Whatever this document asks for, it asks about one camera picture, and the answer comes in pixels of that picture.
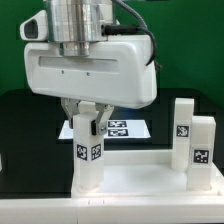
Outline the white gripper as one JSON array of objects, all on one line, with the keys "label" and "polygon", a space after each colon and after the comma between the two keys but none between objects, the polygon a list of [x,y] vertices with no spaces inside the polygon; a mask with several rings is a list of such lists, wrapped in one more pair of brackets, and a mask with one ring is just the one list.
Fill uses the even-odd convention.
[{"label": "white gripper", "polygon": [[94,136],[107,133],[112,105],[139,109],[155,100],[156,72],[150,56],[146,35],[110,36],[91,44],[87,57],[62,56],[56,43],[29,43],[24,50],[29,87],[37,94],[61,97],[70,128],[79,114],[79,100],[96,103]]}]

